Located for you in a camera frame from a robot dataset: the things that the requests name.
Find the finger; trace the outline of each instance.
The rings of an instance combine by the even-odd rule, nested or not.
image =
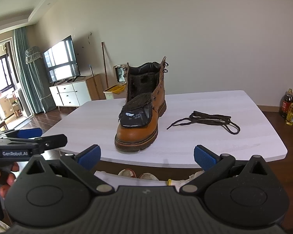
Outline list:
[[[11,171],[18,172],[20,170],[20,167],[18,166],[17,162],[14,162]]]
[[[15,179],[16,179],[15,175],[13,173],[10,173],[8,175],[6,182],[11,186],[11,185],[13,185]]]
[[[5,198],[10,186],[9,185],[3,185],[0,187],[0,196]]]

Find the cardboard box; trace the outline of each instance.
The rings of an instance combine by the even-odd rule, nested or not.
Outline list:
[[[0,105],[4,112],[5,118],[9,117],[10,115],[14,113],[9,100],[6,99],[5,97],[0,99]]]

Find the tv stand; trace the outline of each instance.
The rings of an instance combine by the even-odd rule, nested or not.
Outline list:
[[[50,87],[56,106],[81,106],[87,101],[105,99],[100,75],[80,76]]]

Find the plastic bottle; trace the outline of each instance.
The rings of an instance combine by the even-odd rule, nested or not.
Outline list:
[[[286,119],[286,124],[288,124],[290,126],[293,125],[293,103],[290,104],[287,119]]]
[[[289,89],[282,98],[282,103],[281,103],[281,107],[279,111],[282,117],[284,118],[287,117],[288,109],[292,102],[293,102],[293,92],[292,92],[292,89]]]

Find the mirror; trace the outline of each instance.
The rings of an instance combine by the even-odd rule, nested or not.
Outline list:
[[[114,66],[114,73],[115,73],[117,82],[119,84],[125,84],[126,83],[126,78],[124,77],[124,74],[126,72],[123,70],[123,68],[126,68],[126,67],[127,67],[126,64]]]

